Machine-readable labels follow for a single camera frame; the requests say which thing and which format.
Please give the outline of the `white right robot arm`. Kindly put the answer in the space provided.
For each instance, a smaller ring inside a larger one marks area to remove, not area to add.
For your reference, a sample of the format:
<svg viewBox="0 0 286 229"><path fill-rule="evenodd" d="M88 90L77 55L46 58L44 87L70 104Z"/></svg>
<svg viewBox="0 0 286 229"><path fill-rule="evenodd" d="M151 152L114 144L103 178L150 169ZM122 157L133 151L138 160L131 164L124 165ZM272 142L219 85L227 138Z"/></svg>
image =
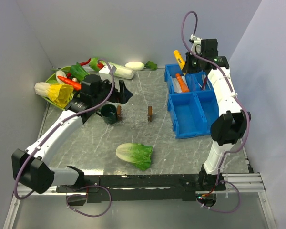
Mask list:
<svg viewBox="0 0 286 229"><path fill-rule="evenodd" d="M207 160L199 173L198 183L204 190L214 190L226 157L237 152L233 147L239 139L248 134L251 115L237 99L227 58L219 56L217 39L201 39L191 36L191 50L186 54L183 71L205 72L202 88L210 84L218 104L218 118L211 124L213 140Z"/></svg>

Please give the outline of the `clear acrylic holder brown ends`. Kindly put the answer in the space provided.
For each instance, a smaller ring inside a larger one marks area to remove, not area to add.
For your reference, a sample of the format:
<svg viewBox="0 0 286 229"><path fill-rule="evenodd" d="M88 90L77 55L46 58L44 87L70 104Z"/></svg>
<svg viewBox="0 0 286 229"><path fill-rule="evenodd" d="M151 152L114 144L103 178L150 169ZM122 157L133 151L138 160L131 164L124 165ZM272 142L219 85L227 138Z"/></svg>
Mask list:
<svg viewBox="0 0 286 229"><path fill-rule="evenodd" d="M117 106L117 118L118 121L122 121L124 117L148 117L149 121L153 119L153 109L152 106L147 107L135 107L135 106Z"/></svg>

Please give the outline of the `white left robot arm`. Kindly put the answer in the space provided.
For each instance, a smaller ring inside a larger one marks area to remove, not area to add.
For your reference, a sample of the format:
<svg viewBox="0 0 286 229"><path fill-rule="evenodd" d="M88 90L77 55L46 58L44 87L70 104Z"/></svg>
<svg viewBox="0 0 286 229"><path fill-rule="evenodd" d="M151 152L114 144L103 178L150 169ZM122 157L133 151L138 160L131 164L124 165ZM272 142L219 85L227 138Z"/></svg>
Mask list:
<svg viewBox="0 0 286 229"><path fill-rule="evenodd" d="M112 83L90 74L81 89L67 103L57 121L26 150L17 149L11 156L13 178L39 194L52 186L68 186L78 192L84 188L85 175L73 166L50 168L48 165L69 136L92 116L105 102L125 104L132 97L123 80Z"/></svg>

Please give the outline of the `dark green mug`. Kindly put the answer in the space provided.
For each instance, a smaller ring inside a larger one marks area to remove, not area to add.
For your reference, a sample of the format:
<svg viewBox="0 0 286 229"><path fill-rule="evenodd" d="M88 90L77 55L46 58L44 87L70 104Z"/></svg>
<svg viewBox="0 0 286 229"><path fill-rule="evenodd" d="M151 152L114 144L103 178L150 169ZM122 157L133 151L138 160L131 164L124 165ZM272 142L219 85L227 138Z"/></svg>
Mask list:
<svg viewBox="0 0 286 229"><path fill-rule="evenodd" d="M106 104L95 112L106 124L113 125L118 122L117 107L113 104Z"/></svg>

